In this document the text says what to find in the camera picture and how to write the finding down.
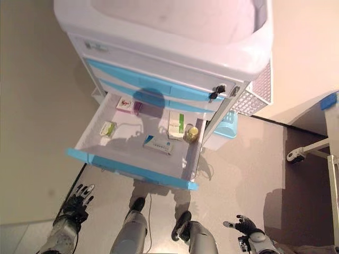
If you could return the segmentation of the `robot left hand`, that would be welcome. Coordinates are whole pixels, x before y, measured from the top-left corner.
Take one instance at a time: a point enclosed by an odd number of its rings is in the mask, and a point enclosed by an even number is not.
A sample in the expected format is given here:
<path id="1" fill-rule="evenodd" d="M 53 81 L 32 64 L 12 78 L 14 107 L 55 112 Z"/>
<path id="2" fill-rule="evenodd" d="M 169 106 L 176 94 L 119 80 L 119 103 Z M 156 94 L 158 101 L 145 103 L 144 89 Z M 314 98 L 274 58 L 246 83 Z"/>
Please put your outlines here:
<path id="1" fill-rule="evenodd" d="M 63 214 L 71 214 L 74 212 L 85 211 L 89 203 L 94 199 L 94 188 L 94 184 L 78 185 L 75 188 L 75 191 L 71 194 L 66 203 L 63 205 Z"/>

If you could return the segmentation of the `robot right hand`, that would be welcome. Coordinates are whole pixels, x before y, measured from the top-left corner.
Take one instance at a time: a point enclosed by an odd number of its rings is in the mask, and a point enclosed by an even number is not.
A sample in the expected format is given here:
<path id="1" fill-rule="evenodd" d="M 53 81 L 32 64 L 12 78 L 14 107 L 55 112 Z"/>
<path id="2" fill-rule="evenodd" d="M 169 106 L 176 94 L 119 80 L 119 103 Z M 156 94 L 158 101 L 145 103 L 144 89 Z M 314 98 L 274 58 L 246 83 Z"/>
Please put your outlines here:
<path id="1" fill-rule="evenodd" d="M 245 235 L 251 235 L 257 232 L 265 234 L 263 230 L 256 227 L 255 223 L 250 218 L 240 214 L 236 215 L 236 218 L 238 219 L 238 222 L 224 221 L 222 223 L 223 226 L 235 229 Z"/>

